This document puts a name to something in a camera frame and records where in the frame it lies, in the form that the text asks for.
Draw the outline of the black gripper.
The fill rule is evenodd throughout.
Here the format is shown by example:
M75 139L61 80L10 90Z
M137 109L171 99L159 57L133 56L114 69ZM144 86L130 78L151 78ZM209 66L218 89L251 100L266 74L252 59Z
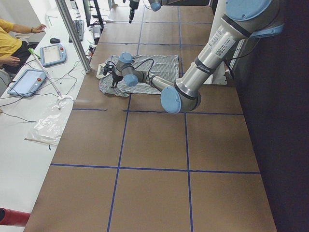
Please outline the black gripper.
M132 23L132 20L134 19L135 10L139 7L140 0L130 0L129 6L130 6L130 14L129 14L129 23Z
M113 82L111 88L117 88L118 82L122 81L122 76L116 74L115 72L112 72L112 78Z

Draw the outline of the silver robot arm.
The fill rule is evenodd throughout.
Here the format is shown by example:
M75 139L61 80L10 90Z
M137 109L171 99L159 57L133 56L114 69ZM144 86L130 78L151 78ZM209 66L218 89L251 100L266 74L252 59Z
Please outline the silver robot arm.
M148 0L149 2L149 9L153 12L157 12L161 9L162 6L206 6L209 4L209 0ZM131 24L135 10L139 7L140 0L130 0L129 7L130 7L130 14L129 14L129 23Z
M161 91L161 105L166 112L177 114L196 109L201 102L200 87L224 61L229 50L240 40L265 38L282 32L283 0L227 0L220 26L183 77L174 82L132 66L132 55L124 52L111 69L112 88L124 80L133 87L146 83Z

